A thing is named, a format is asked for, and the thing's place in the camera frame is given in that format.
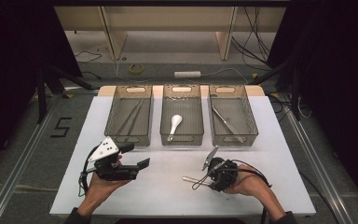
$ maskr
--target white table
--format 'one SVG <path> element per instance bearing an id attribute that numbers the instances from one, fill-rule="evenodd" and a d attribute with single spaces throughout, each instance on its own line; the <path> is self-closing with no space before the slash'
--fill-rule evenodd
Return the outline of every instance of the white table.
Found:
<path id="1" fill-rule="evenodd" d="M 201 167 L 213 149 L 210 120 L 205 94 L 202 97 L 204 123 L 200 147 L 164 147 L 159 135 L 161 95 L 155 94 L 151 144 L 123 155 L 123 164 L 136 164 L 150 158 L 149 167 L 140 171 L 136 180 L 118 189 L 101 205 L 94 215 L 114 217 L 245 217 L 259 215 L 261 203 L 243 195 L 228 195 L 207 187 L 193 190 L 182 180 L 184 175 L 202 178 Z M 113 97 L 95 97 L 72 159 L 63 177 L 50 213 L 66 216 L 83 200 L 78 197 L 77 180 L 89 152 L 104 140 L 103 131 Z M 272 190 L 286 211 L 311 216 L 315 209 L 293 157 L 285 142 L 280 125 L 268 97 L 251 96 L 249 101 L 259 135 L 251 147 L 221 147 L 216 157 L 241 160 L 260 170 L 272 184 Z"/>

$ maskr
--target floor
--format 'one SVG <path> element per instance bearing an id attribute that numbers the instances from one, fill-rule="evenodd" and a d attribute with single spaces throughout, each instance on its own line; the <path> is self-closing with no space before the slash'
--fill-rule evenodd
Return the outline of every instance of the floor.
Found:
<path id="1" fill-rule="evenodd" d="M 213 33 L 131 32 L 117 61 L 110 58 L 103 33 L 67 32 L 67 36 L 84 72 L 83 79 L 93 85 L 131 83 L 127 79 L 118 78 L 118 74 L 132 78 L 126 73 L 128 67 L 134 63 L 147 66 L 141 77 L 137 78 L 159 78 L 149 81 L 152 83 L 167 82 L 173 77 L 174 71 L 201 71 L 202 74 L 218 73 L 190 81 L 223 83 L 223 79 L 226 78 L 245 84 L 246 80 L 250 81 L 254 76 L 266 73 L 253 67 L 268 69 L 259 61 L 251 59 L 245 61 L 253 67 L 247 66 L 242 60 L 241 53 L 232 46 L 228 60 L 221 61 Z M 239 42 L 244 43 L 248 34 L 234 36 Z M 262 36 L 267 48 L 270 48 L 274 34 Z M 262 57 L 255 38 L 250 40 L 248 49 Z M 275 82 L 276 78 L 273 78 L 261 86 L 265 92 L 275 91 Z M 62 83 L 67 88 L 67 94 L 64 97 L 48 94 L 51 112 L 44 126 L 36 124 L 38 106 L 37 98 L 34 98 L 30 101 L 29 108 L 15 132 L 8 139 L 7 149 L 0 153 L 0 193 L 13 175 L 19 176 L 7 199 L 0 202 L 0 223 L 62 223 L 62 219 L 49 214 L 49 208 L 54 202 L 65 168 L 72 156 L 92 97 L 97 94 L 97 91 L 83 91 L 67 80 L 63 80 Z M 284 93 L 280 93 L 279 97 L 283 101 L 288 100 Z M 358 223 L 358 189 L 339 158 L 335 157 L 334 149 L 330 147 L 315 118 L 317 115 L 311 115 L 306 119 L 310 111 L 305 108 L 302 120 L 297 122 L 287 109 L 281 110 L 280 104 L 272 105 L 277 112 L 277 120 L 281 124 L 298 170 L 310 180 L 308 182 L 307 179 L 303 179 L 317 210 L 312 217 L 297 217 L 298 222 L 335 223 L 335 214 L 340 223 Z M 55 129 L 60 119 L 60 125 L 70 129 L 65 137 L 54 138 L 52 135 L 64 134 L 62 130 Z M 307 136 L 309 141 L 304 142 L 304 136 Z M 31 146 L 30 139 L 36 140 L 37 144 Z M 13 172 L 14 168 L 19 167 L 18 161 L 26 165 Z M 333 213 L 311 183 L 322 191 L 330 204 L 339 203 L 338 206 L 333 206 Z M 109 217 L 95 217 L 92 223 L 116 221 Z M 239 221 L 247 224 L 259 223 L 260 217 L 241 217 Z"/>

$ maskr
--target white spoon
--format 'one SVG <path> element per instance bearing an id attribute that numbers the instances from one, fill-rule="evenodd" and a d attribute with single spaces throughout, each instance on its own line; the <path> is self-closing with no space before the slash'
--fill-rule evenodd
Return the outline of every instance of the white spoon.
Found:
<path id="1" fill-rule="evenodd" d="M 171 118 L 171 132 L 170 136 L 168 136 L 168 141 L 171 142 L 173 139 L 173 134 L 175 133 L 176 128 L 182 122 L 183 118 L 180 115 L 173 115 Z"/>

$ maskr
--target gray floor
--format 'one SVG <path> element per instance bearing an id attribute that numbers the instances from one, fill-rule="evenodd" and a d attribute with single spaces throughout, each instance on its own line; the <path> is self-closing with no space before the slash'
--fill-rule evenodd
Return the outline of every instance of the gray floor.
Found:
<path id="1" fill-rule="evenodd" d="M 246 34 L 236 34 L 238 39 L 244 40 Z M 265 34 L 265 41 L 268 46 L 273 40 L 274 34 Z M 101 33 L 73 32 L 68 33 L 74 53 L 83 50 L 93 53 L 101 53 L 102 57 L 90 62 L 79 63 L 82 71 L 89 71 L 102 79 L 91 74 L 84 74 L 84 79 L 95 86 L 133 84 L 128 80 L 117 78 L 117 62 L 109 58 L 106 50 L 104 37 Z M 253 52 L 257 52 L 255 41 L 250 45 Z M 259 71 L 247 67 L 242 61 L 241 55 L 231 48 L 227 61 L 221 61 L 218 54 L 218 47 L 211 33 L 165 33 L 165 32 L 134 32 L 130 33 L 118 60 L 118 73 L 120 77 L 136 80 L 149 80 L 148 84 L 161 84 L 165 82 L 199 82 L 245 84 L 242 78 L 234 70 L 200 79 L 168 80 L 173 78 L 174 71 L 199 70 L 202 74 L 209 74 L 226 68 L 235 68 L 241 71 L 243 77 L 252 80 L 252 74 L 262 75 L 265 71 Z M 92 55 L 78 58 L 86 62 L 93 59 Z M 260 66 L 256 61 L 247 60 L 247 63 Z M 138 77 L 129 74 L 128 67 L 133 63 L 143 63 L 145 71 Z M 265 92 L 273 91 L 276 78 L 262 84 Z M 66 87 L 76 87 L 73 83 L 63 80 Z M 83 122 L 96 92 L 85 92 L 82 90 L 70 90 L 69 97 L 63 97 L 55 107 L 52 117 L 47 124 L 46 130 L 37 145 L 35 152 L 30 159 L 19 185 L 11 196 L 0 223 L 62 223 L 58 217 L 51 216 L 49 208 L 54 202 L 58 187 L 61 184 L 66 166 L 72 156 L 78 135 L 80 134 Z M 279 105 L 273 104 L 276 110 Z M 25 149 L 29 138 L 36 127 L 38 116 L 37 99 L 33 99 L 18 123 L 15 132 L 8 140 L 6 150 L 0 153 L 0 186 L 7 180 L 12 168 L 16 165 L 21 153 Z M 52 138 L 54 134 L 62 134 L 63 130 L 55 130 L 59 118 L 71 118 L 64 120 L 62 126 L 70 127 L 66 137 Z M 285 112 L 277 113 L 282 132 L 292 152 L 297 168 L 305 174 L 310 181 L 319 189 L 321 185 L 310 166 L 310 160 L 304 152 L 300 141 Z M 312 116 L 309 119 L 302 119 L 310 141 L 314 145 L 326 172 L 333 180 L 339 196 L 345 203 L 353 223 L 358 223 L 358 189 L 351 181 L 345 168 L 339 159 L 333 156 L 333 149 L 330 147 L 324 132 L 319 126 L 317 119 Z M 304 184 L 310 194 L 317 210 L 312 217 L 298 217 L 299 223 L 335 223 L 333 216 L 324 201 L 316 193 L 315 189 L 304 179 Z M 245 217 L 241 221 L 251 224 L 259 223 L 259 217 Z M 96 217 L 92 223 L 115 223 L 115 220 L 108 217 Z"/>

